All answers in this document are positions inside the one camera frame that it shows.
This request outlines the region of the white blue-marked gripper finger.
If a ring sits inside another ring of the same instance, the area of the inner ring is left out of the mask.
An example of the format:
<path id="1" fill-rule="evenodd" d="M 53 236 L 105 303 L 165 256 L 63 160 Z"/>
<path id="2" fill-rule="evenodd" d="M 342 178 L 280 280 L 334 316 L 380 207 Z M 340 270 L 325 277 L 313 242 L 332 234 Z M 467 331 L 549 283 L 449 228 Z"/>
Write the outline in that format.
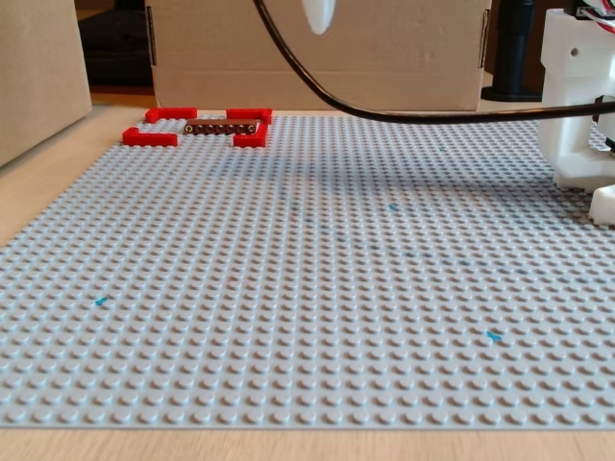
<path id="1" fill-rule="evenodd" d="M 335 3 L 335 0 L 302 0 L 308 26 L 314 34 L 323 35 L 329 29 Z"/>

